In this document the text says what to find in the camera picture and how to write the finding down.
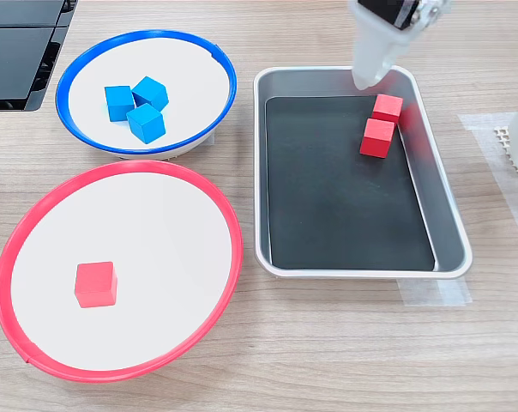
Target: red rim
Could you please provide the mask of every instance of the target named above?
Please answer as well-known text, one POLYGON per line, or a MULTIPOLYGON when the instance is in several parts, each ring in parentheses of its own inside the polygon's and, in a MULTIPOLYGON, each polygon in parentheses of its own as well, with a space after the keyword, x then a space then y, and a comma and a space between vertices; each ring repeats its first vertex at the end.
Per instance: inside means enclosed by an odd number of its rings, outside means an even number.
POLYGON ((234 209, 219 188, 200 174, 185 167, 165 163, 163 161, 122 161, 97 167, 96 169, 72 178, 48 193, 28 211, 9 237, 8 243, 3 248, 2 256, 0 257, 0 325, 6 337, 25 362, 51 375, 62 379, 86 383, 115 382, 134 378, 144 373, 152 372, 178 358, 192 348, 211 330, 215 322, 217 322, 217 319, 219 319, 228 306, 232 294, 236 289, 240 270, 242 269, 243 250, 242 232, 234 209), (158 358, 134 367, 112 371, 88 371, 68 367, 53 360, 33 344, 15 317, 11 302, 11 275, 15 260, 28 235, 33 231, 40 220, 58 203, 82 187, 97 180, 125 173, 160 173, 173 176, 191 183, 211 197, 225 217, 231 236, 232 261, 228 281, 219 302, 209 314, 206 321, 184 342, 167 354, 163 354, 158 358))

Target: silver tray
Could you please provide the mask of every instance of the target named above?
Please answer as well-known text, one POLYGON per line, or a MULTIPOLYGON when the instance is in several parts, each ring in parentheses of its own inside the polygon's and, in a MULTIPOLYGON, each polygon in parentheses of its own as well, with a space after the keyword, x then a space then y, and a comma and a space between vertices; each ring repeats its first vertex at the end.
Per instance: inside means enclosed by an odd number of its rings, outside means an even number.
POLYGON ((255 251, 261 266, 279 277, 454 279, 464 275, 473 254, 443 169, 419 89, 412 74, 393 67, 375 87, 357 90, 352 67, 287 67, 262 71, 254 82, 255 251), (282 269, 273 264, 268 210, 267 102, 275 97, 335 97, 390 94, 404 99, 399 124, 413 188, 434 256, 434 269, 282 269))

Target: black device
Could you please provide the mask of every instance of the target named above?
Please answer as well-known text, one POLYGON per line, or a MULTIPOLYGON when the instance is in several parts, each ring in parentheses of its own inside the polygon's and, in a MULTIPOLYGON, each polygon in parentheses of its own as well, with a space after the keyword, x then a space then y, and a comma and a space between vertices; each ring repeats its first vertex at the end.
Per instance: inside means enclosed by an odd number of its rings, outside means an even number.
POLYGON ((404 30, 412 24, 413 13, 421 2, 419 0, 358 0, 358 3, 387 23, 404 30))
POLYGON ((38 109, 77 0, 0 0, 0 110, 38 109))

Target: blue rim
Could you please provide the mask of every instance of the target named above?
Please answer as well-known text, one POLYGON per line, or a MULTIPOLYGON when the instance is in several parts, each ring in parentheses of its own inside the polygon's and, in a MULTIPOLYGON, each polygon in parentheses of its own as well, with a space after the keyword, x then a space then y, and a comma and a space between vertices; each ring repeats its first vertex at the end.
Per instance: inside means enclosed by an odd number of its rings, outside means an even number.
POLYGON ((120 34, 119 36, 113 37, 111 39, 107 39, 101 41, 97 45, 94 45, 91 49, 83 52, 70 66, 64 71, 61 76, 61 80, 57 86, 57 96, 56 96, 56 106, 57 113, 59 118, 63 122, 64 126, 72 133, 74 136, 78 137, 83 142, 93 146, 95 148, 100 148, 102 150, 106 150, 107 152, 117 153, 121 155, 152 155, 155 153, 161 152, 169 152, 170 150, 174 150, 175 148, 181 148, 189 143, 194 142, 200 137, 209 133, 220 121, 226 116, 228 111, 231 109, 232 103, 236 97, 236 71, 234 70, 234 66, 232 66, 231 61, 228 56, 213 43, 203 39, 202 37, 195 36, 194 34, 183 33, 183 32, 175 32, 172 30, 141 30, 139 32, 131 32, 126 34, 120 34), (110 146, 105 146, 103 144, 99 144, 89 137, 84 135, 78 126, 74 123, 74 119, 70 115, 69 110, 69 91, 72 82, 74 81, 76 75, 82 70, 86 64, 91 62, 97 56, 100 56, 104 52, 113 49, 114 47, 118 47, 119 45, 124 45, 126 43, 131 43, 132 41, 138 41, 143 39, 152 39, 157 37, 166 37, 169 39, 180 39, 183 41, 188 41, 190 43, 194 43, 211 53, 212 58, 214 58, 223 68, 225 69, 228 80, 229 80, 229 95, 226 100, 225 108, 223 112, 215 119, 211 125, 209 125, 206 129, 202 130, 200 133, 194 135, 193 137, 189 137, 182 142, 177 142, 170 144, 169 146, 164 146, 162 148, 144 148, 144 149, 134 149, 128 150, 125 148, 111 148, 110 146))

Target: red cube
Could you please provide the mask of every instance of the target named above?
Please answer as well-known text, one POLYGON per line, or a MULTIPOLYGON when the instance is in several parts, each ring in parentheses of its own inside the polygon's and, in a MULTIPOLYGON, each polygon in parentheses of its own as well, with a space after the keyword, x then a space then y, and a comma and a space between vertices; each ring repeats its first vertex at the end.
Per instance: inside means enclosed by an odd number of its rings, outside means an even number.
POLYGON ((376 104, 373 106, 372 117, 377 120, 384 120, 385 122, 393 122, 397 124, 403 104, 404 100, 400 97, 379 94, 376 99, 376 104))
POLYGON ((389 154, 394 132, 394 123, 368 118, 364 139, 362 139, 362 145, 360 146, 360 154, 384 159, 389 154))
POLYGON ((116 289, 117 278, 112 262, 78 265, 75 295, 80 307, 114 305, 116 289))

